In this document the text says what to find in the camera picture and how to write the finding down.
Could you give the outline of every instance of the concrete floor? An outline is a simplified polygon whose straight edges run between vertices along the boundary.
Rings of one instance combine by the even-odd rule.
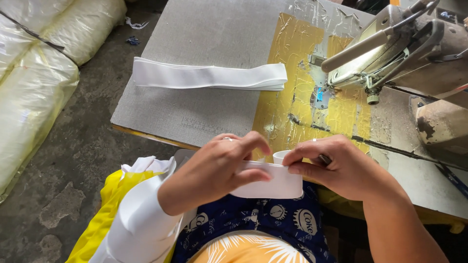
[[[141,29],[117,26],[80,73],[80,83],[49,136],[0,205],[0,263],[62,263],[100,203],[106,176],[141,156],[168,159],[177,147],[115,131],[110,117],[164,8],[127,4]],[[142,43],[131,46],[129,36]]]

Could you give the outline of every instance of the woman's left hand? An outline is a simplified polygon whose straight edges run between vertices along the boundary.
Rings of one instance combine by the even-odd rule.
[[[256,131],[242,138],[227,133],[214,137],[161,185],[161,208],[168,215],[178,215],[216,201],[245,184],[269,181],[270,175],[261,169],[236,173],[242,160],[249,160],[256,148],[271,154],[268,142]]]

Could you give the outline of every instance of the stack of white elastic bands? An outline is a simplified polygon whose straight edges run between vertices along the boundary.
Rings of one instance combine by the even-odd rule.
[[[252,69],[217,66],[171,65],[135,57],[136,86],[161,88],[229,88],[282,91],[288,80],[284,64],[266,64]]]

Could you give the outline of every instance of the hand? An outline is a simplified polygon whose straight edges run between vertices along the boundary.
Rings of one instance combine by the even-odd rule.
[[[314,162],[320,154],[332,160],[327,167],[302,162],[302,158]],[[391,174],[343,135],[299,143],[285,156],[283,165],[289,165],[290,173],[312,178],[349,200],[372,201],[377,197],[409,200]]]
[[[168,215],[178,215],[216,201],[245,184],[269,181],[271,176],[260,169],[235,173],[242,160],[250,160],[256,148],[271,154],[267,141],[256,131],[243,138],[234,134],[214,137],[161,185],[158,190],[161,208]]]

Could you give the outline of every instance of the woman's right hand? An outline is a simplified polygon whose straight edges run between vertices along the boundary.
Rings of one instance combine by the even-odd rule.
[[[314,162],[321,154],[332,160],[327,167],[302,162],[302,158]],[[305,175],[349,200],[402,197],[409,201],[393,176],[343,135],[299,143],[285,156],[283,165],[289,166],[290,173]]]

